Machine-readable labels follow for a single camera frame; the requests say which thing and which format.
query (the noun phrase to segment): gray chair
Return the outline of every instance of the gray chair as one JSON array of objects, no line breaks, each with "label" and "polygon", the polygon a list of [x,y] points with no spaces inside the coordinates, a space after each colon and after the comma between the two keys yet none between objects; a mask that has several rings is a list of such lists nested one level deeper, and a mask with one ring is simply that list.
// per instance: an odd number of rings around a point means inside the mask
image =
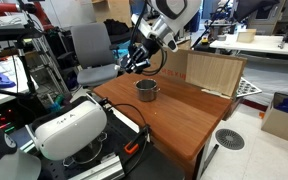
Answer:
[{"label": "gray chair", "polygon": [[118,70],[104,23],[73,26],[71,32],[77,60],[83,68],[77,82],[94,87],[116,78]]}]

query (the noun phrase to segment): round floor drain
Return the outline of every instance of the round floor drain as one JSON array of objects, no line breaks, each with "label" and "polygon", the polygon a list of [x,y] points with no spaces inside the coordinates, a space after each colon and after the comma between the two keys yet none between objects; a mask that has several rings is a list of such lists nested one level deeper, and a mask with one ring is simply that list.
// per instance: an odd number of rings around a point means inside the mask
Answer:
[{"label": "round floor drain", "polygon": [[240,150],[244,147],[242,136],[229,129],[220,129],[216,132],[217,141],[224,147],[231,150]]}]

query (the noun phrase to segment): chair backrest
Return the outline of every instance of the chair backrest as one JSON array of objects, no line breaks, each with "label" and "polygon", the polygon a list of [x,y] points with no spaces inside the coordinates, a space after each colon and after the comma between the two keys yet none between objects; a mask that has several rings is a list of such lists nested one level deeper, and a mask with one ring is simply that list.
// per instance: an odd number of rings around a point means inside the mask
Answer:
[{"label": "chair backrest", "polygon": [[104,23],[73,26],[71,32],[78,61],[84,69],[114,63]]}]

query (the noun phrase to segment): white wall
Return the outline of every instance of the white wall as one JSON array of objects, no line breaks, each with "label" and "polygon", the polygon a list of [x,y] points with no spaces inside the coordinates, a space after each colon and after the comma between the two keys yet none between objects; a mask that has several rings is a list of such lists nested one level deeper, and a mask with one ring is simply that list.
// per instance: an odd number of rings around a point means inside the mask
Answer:
[{"label": "white wall", "polygon": [[[3,0],[16,3],[16,0]],[[61,28],[96,21],[92,0],[46,0],[40,2],[54,26]]]}]

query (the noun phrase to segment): metal pot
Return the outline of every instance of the metal pot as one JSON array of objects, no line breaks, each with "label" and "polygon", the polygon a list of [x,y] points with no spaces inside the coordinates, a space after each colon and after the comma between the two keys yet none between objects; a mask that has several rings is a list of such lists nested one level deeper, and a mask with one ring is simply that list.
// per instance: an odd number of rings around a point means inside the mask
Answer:
[{"label": "metal pot", "polygon": [[138,99],[143,102],[150,102],[156,99],[160,90],[153,79],[143,79],[136,82]]}]

